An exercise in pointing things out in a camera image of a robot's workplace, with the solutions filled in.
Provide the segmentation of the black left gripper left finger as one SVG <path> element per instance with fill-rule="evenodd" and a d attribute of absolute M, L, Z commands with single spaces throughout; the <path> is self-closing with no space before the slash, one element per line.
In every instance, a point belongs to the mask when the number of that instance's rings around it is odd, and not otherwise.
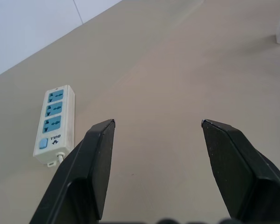
<path fill-rule="evenodd" d="M 93 125 L 59 165 L 29 224 L 98 224 L 111 172 L 115 120 Z"/>

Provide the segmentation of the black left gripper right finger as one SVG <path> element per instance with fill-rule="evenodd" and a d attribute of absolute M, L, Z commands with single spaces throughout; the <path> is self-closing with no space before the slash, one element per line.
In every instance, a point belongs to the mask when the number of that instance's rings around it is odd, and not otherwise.
<path fill-rule="evenodd" d="M 213 176 L 231 220 L 280 224 L 280 170 L 238 129 L 201 123 Z"/>

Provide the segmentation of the white power strip blue sockets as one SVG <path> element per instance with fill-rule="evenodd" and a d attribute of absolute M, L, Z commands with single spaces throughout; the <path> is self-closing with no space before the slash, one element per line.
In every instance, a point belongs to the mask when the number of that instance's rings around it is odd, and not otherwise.
<path fill-rule="evenodd" d="M 75 93 L 69 85 L 46 91 L 33 156 L 47 167 L 74 149 Z"/>

